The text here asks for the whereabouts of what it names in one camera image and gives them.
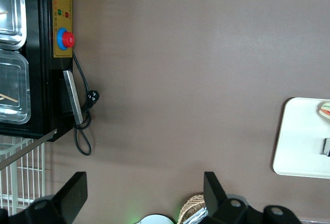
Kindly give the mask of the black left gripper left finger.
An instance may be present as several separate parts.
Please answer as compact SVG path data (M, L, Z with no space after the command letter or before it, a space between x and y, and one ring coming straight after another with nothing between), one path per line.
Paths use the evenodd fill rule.
M43 197L28 207L27 223L73 223L87 198L87 173L77 172L55 195Z

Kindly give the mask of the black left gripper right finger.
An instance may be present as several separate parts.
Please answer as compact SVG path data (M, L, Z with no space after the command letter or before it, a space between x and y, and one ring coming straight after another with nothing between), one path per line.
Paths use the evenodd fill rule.
M204 200L208 215L203 223L258 223L258 212L243 196L226 194L211 171L204 173Z

